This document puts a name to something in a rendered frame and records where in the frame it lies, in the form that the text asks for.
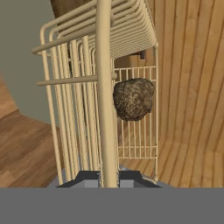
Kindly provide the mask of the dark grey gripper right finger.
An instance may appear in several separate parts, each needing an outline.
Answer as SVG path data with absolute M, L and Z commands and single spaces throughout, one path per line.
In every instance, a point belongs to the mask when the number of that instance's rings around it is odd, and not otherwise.
M 119 171 L 120 188 L 161 188 L 152 179 L 144 177 L 140 171 Z

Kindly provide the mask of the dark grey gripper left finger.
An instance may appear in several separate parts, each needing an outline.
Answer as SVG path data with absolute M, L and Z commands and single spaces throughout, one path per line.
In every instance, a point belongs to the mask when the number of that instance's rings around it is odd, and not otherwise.
M 58 188 L 99 188 L 100 172 L 99 171 L 80 171 L 76 178 L 70 180 Z

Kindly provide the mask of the cream wire basket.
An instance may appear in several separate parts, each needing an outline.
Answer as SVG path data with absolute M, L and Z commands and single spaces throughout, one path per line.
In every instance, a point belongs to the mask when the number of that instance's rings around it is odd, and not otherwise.
M 40 29 L 41 56 L 59 185 L 80 171 L 99 171 L 100 188 L 119 187 L 124 159 L 158 161 L 158 65 L 115 61 L 158 49 L 147 0 L 90 0 Z M 124 121 L 113 100 L 117 82 L 144 78 L 155 86 L 152 110 Z

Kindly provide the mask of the dark brown bread loaf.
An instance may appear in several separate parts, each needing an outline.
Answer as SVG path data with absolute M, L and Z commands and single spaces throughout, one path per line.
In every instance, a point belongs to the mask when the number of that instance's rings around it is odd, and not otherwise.
M 117 82 L 113 100 L 117 115 L 124 121 L 142 120 L 152 110 L 154 84 L 144 78 Z

